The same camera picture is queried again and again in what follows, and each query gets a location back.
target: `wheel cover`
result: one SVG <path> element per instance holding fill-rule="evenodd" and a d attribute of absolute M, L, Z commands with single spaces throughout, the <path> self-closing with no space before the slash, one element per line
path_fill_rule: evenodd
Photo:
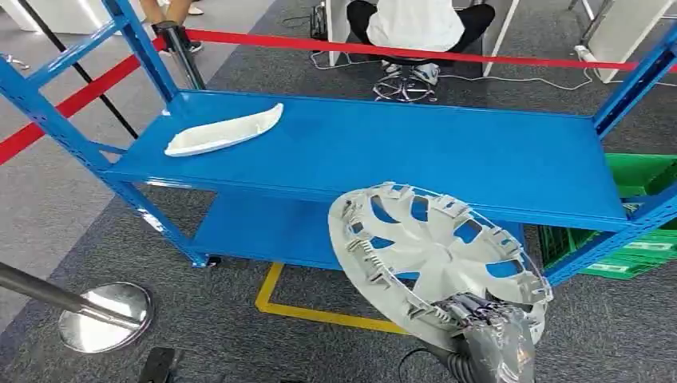
<path fill-rule="evenodd" d="M 466 203 L 386 183 L 335 200 L 329 229 L 350 281 L 410 334 L 453 350 L 451 337 L 461 327 L 434 303 L 472 292 L 528 307 L 532 339 L 540 339 L 550 285 L 512 235 Z M 487 265 L 514 271 L 497 277 Z M 396 276 L 405 273 L 418 273 L 412 289 Z"/>

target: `wire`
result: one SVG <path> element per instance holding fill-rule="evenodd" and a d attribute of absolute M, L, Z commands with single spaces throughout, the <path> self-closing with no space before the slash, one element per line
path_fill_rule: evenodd
<path fill-rule="evenodd" d="M 590 84 L 592 82 L 592 77 L 588 74 L 588 69 L 583 69 L 583 75 L 587 80 L 585 82 L 581 82 L 580 84 L 574 86 L 574 87 L 567 87 L 563 85 L 558 85 L 555 84 L 554 82 L 545 80 L 544 78 L 540 77 L 534 77 L 534 78 L 503 78 L 503 77 L 496 77 L 496 76 L 483 76 L 483 77 L 463 77 L 463 76 L 458 76 L 456 74 L 443 74 L 440 77 L 452 77 L 452 78 L 460 78 L 461 80 L 466 80 L 466 81 L 477 81 L 477 80 L 499 80 L 499 81 L 510 81 L 510 82 L 530 82 L 530 81 L 539 81 L 544 84 L 553 86 L 558 89 L 563 89 L 563 90 L 568 90 L 568 91 L 573 91 L 577 90 L 579 88 L 584 87 L 587 84 Z"/>
<path fill-rule="evenodd" d="M 404 365 L 404 362 L 407 359 L 409 359 L 412 355 L 414 355 L 415 353 L 429 353 L 430 355 L 433 354 L 425 347 L 421 347 L 421 348 L 418 348 L 418 349 L 412 349 L 410 352 L 406 353 L 406 355 L 404 357 L 402 357 L 402 359 L 400 359 L 400 363 L 398 364 L 398 380 L 399 380 L 399 383 L 404 383 L 404 381 L 402 380 L 402 365 Z"/>
<path fill-rule="evenodd" d="M 321 51 L 321 52 L 311 53 L 311 61 L 313 61 L 313 65 L 315 65 L 315 68 L 316 68 L 316 69 L 319 69 L 319 70 L 338 69 L 338 68 L 345 68 L 345 67 L 351 66 L 351 65 L 360 65 L 360 64 L 370 64 L 370 63 L 374 63 L 374 62 L 381 62 L 381 60 L 352 61 L 352 60 L 350 59 L 350 54 L 348 54 L 348 53 L 343 53 L 343 54 L 346 55 L 346 58 L 348 59 L 348 63 L 347 63 L 347 64 L 341 64 L 341 65 L 336 65 L 336 66 L 319 66 L 316 57 L 317 57 L 318 55 L 322 54 L 322 53 L 328 53 L 328 52 L 326 52 L 326 51 Z"/>
<path fill-rule="evenodd" d="M 602 77 L 600 76 L 600 70 L 599 70 L 599 69 L 595 69 L 595 75 L 597 76 L 597 79 L 599 79 L 600 81 L 602 81 Z M 623 80 L 613 80 L 613 81 L 607 82 L 607 84 L 619 84 L 619 83 L 621 83 L 621 82 L 623 82 Z M 677 84 L 671 84 L 671 83 L 668 83 L 668 82 L 656 82 L 655 84 L 656 84 L 656 85 L 663 85 L 663 86 L 674 86 L 674 87 L 677 87 Z"/>
<path fill-rule="evenodd" d="M 316 57 L 322 53 L 325 53 L 324 51 L 322 52 L 315 52 L 312 53 L 310 58 L 311 61 L 313 62 L 313 65 L 315 66 L 316 69 L 319 70 L 329 70 L 329 69 L 339 69 L 339 68 L 346 68 L 347 66 L 351 65 L 358 65 L 358 64 L 369 64 L 369 63 L 374 63 L 374 62 L 380 62 L 380 60 L 373 60 L 373 61 L 352 61 L 350 59 L 350 54 L 348 53 L 343 53 L 346 55 L 346 58 L 348 62 L 346 64 L 341 64 L 341 65 L 336 65 L 336 66 L 320 66 L 317 62 Z M 568 86 L 563 86 L 559 84 L 555 84 L 554 82 L 545 80 L 544 78 L 540 77 L 534 77 L 534 78 L 506 78 L 506 77 L 496 77 L 496 76 L 482 76 L 482 77 L 463 77 L 463 76 L 458 76 L 456 74 L 443 74 L 439 77 L 451 77 L 451 78 L 458 78 L 461 80 L 465 81 L 478 81 L 478 80 L 498 80 L 498 81 L 508 81 L 508 82 L 531 82 L 531 81 L 539 81 L 542 82 L 546 85 L 550 85 L 554 88 L 566 90 L 566 91 L 574 91 L 578 90 L 580 88 L 583 88 L 585 85 L 591 84 L 593 81 L 592 77 L 588 73 L 588 68 L 583 69 L 583 75 L 585 76 L 586 80 L 584 82 L 581 82 L 580 84 L 573 86 L 573 87 L 568 87 Z M 597 73 L 597 70 L 595 70 L 595 75 L 597 76 L 598 79 L 600 79 L 599 73 Z M 609 83 L 618 83 L 622 81 L 609 81 Z M 665 82 L 657 82 L 657 85 L 665 85 L 665 86 L 673 86 L 677 87 L 677 84 L 669 84 Z"/>
<path fill-rule="evenodd" d="M 294 20 L 305 20 L 304 22 L 299 22 L 297 24 L 293 25 L 288 25 L 289 22 L 293 22 Z M 302 26 L 305 26 L 307 23 L 311 22 L 311 17 L 310 16 L 296 16 L 294 18 L 285 18 L 279 24 L 285 28 L 289 28 L 290 30 L 293 30 L 295 28 L 300 28 Z"/>

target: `black pole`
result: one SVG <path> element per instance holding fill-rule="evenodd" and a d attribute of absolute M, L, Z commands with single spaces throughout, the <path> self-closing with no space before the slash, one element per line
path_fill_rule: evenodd
<path fill-rule="evenodd" d="M 188 50 L 190 40 L 186 29 L 171 20 L 158 22 L 152 27 L 155 33 L 164 40 L 167 50 L 174 56 L 176 64 L 188 80 L 188 85 L 193 89 L 205 90 L 207 87 L 204 85 L 202 75 Z"/>
<path fill-rule="evenodd" d="M 52 32 L 52 30 L 45 23 L 45 21 L 42 20 L 38 12 L 36 12 L 35 9 L 33 9 L 33 7 L 30 6 L 30 4 L 26 0 L 17 0 L 17 2 L 24 8 L 24 10 L 26 10 L 26 13 L 38 24 L 42 32 L 45 34 L 45 36 L 47 36 L 47 38 L 52 42 L 52 44 L 54 44 L 57 47 L 57 49 L 63 52 L 66 49 L 65 45 L 63 45 L 61 40 L 57 38 L 57 35 L 55 35 L 54 32 Z M 76 62 L 73 64 L 73 67 L 80 74 L 80 76 L 83 79 L 85 79 L 85 81 L 87 81 L 87 83 L 92 82 L 91 76 L 89 75 L 89 73 L 85 71 L 84 68 L 82 68 L 82 65 Z M 117 110 L 115 105 L 113 105 L 112 101 L 105 94 L 100 95 L 99 99 L 101 99 L 104 105 L 106 105 L 108 109 L 110 109 L 110 112 L 115 116 L 115 118 L 117 118 L 118 121 L 120 121 L 122 126 L 125 127 L 127 132 L 129 132 L 130 136 L 132 136 L 135 139 L 139 137 L 137 132 L 134 131 L 129 122 L 127 122 L 127 120 L 122 116 L 120 111 Z"/>

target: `stool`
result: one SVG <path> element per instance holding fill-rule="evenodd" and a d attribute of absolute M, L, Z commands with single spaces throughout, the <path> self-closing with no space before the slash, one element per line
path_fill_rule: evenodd
<path fill-rule="evenodd" d="M 391 73 L 374 84 L 376 101 L 415 102 L 426 98 L 431 102 L 437 101 L 434 87 L 412 73 L 415 66 L 429 64 L 433 60 L 395 56 L 385 56 L 382 60 L 401 65 L 402 70 Z"/>

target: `yellow floor tape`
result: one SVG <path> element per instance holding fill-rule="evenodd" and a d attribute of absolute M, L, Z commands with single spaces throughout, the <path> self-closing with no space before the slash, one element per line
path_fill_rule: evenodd
<path fill-rule="evenodd" d="M 273 263 L 271 269 L 268 271 L 266 279 L 263 281 L 263 285 L 261 286 L 261 290 L 255 301 L 256 308 L 262 313 L 278 314 L 287 317 L 306 319 L 308 321 L 334 323 L 335 325 L 359 327 L 361 329 L 384 331 L 387 333 L 408 334 L 405 330 L 390 321 L 354 317 L 351 315 L 271 303 L 271 296 L 273 290 L 275 290 L 275 285 L 277 284 L 279 276 L 282 274 L 283 267 L 283 263 Z"/>

